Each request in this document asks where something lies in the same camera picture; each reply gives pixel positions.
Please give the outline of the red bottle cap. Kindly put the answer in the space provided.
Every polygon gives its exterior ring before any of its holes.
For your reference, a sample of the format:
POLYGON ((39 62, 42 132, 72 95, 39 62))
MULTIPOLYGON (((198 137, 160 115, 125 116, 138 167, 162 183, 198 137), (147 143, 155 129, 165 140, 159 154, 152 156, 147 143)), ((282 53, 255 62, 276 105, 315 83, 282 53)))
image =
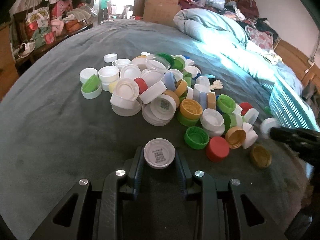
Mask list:
POLYGON ((206 147, 206 156, 215 163, 229 155, 229 144, 223 137, 212 137, 206 147))

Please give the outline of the grey bed sheet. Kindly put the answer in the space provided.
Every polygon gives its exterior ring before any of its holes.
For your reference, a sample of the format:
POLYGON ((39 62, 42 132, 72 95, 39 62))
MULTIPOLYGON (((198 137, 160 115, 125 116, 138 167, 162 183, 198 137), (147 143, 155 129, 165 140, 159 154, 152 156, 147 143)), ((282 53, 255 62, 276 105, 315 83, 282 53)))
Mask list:
POLYGON ((28 239, 80 179, 105 178, 155 138, 180 147, 192 170, 239 179, 285 231, 308 183, 304 163, 286 145, 258 139, 272 154, 266 169, 256 168, 243 148, 214 163, 204 150, 185 144, 186 128, 176 119, 156 127, 141 114, 116 115, 107 92, 92 100, 82 96, 81 70, 103 67, 107 53, 131 59, 143 51, 189 56, 202 72, 221 79, 224 94, 251 103, 259 121, 266 118, 268 92, 219 46, 210 48, 175 28, 135 20, 106 22, 72 36, 36 61, 1 102, 1 215, 14 236, 28 239))

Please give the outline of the red patterned pillow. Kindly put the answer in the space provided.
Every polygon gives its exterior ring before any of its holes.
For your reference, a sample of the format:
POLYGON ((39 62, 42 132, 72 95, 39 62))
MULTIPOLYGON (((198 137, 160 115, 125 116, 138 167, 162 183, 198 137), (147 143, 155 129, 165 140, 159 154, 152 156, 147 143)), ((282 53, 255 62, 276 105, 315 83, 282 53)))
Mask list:
POLYGON ((261 49, 270 50, 273 48, 273 36, 258 31, 249 25, 245 26, 245 32, 248 38, 261 49))

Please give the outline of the green bottle cap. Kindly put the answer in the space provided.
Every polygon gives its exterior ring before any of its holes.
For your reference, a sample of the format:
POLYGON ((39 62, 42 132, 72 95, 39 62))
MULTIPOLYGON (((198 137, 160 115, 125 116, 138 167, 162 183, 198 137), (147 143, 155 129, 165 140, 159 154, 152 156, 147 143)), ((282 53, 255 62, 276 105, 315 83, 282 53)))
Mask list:
POLYGON ((200 127, 189 127, 184 134, 185 143, 195 150, 204 149, 208 142, 208 134, 200 127))

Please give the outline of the teal plastic basket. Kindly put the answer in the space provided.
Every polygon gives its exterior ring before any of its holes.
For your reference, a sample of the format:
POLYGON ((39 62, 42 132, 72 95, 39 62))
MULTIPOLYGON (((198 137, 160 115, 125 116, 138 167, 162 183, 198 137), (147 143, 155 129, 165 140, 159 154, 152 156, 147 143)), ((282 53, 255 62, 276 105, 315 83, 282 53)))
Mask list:
POLYGON ((293 73, 274 73, 259 77, 258 82, 270 93, 269 107, 280 126, 319 131, 311 107, 300 97, 302 83, 293 73))

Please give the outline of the yellow open bottle cap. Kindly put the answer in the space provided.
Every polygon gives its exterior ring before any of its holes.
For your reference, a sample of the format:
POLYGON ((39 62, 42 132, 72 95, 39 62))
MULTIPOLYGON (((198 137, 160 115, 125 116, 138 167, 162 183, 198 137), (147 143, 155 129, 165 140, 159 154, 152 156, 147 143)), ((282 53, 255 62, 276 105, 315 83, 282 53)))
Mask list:
POLYGON ((190 120, 197 120, 201 117, 203 109, 201 105, 193 99, 184 99, 180 103, 181 114, 190 120))

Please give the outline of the light blue duvet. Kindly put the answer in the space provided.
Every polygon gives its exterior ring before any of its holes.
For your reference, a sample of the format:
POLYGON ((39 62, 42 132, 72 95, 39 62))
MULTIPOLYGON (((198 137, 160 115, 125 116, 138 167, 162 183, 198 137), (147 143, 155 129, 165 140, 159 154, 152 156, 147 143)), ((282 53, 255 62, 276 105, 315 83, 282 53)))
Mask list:
POLYGON ((267 91, 271 91, 276 75, 298 94, 301 81, 273 50, 253 43, 236 21, 206 9, 184 9, 173 19, 176 28, 204 44, 210 53, 217 51, 249 74, 267 91))

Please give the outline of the cardboard box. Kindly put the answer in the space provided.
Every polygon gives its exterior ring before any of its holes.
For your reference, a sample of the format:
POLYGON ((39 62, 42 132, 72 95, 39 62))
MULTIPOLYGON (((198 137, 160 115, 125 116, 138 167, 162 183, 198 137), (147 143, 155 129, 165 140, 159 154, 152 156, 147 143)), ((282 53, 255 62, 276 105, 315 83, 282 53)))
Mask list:
POLYGON ((143 21, 173 27, 173 19, 181 10, 180 0, 146 0, 143 21))

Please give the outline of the gold cap apart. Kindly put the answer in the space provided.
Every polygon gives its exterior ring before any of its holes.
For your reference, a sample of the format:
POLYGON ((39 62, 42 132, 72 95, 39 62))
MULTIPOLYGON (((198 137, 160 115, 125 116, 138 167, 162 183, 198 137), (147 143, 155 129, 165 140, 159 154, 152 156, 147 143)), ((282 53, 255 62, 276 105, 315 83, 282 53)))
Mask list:
POLYGON ((255 144, 249 156, 251 162, 258 168, 267 168, 271 165, 272 154, 261 145, 255 144))

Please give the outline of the white wide cap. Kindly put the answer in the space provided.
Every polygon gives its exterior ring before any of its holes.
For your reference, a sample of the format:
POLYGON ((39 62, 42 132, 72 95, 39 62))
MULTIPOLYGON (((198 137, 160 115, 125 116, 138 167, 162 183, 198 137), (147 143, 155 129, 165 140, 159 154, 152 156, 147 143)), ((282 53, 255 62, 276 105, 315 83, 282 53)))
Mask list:
POLYGON ((133 79, 120 79, 113 89, 113 94, 135 101, 139 96, 139 86, 133 79))

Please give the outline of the cluttered side table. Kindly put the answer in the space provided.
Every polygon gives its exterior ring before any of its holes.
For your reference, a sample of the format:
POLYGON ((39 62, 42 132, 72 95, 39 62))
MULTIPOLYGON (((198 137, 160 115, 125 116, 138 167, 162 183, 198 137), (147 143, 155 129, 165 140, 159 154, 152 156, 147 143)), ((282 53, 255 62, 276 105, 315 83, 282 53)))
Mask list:
POLYGON ((9 13, 11 47, 16 59, 79 31, 97 17, 92 0, 16 0, 9 13))

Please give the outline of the white cap with code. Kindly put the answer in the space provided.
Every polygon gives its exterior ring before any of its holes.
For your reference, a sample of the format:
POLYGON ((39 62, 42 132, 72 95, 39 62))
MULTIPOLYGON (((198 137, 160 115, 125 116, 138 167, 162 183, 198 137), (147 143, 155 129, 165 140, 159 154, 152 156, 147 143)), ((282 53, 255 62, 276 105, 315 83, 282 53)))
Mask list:
POLYGON ((174 145, 163 138, 150 140, 144 146, 144 158, 147 164, 155 169, 168 167, 175 159, 174 145))

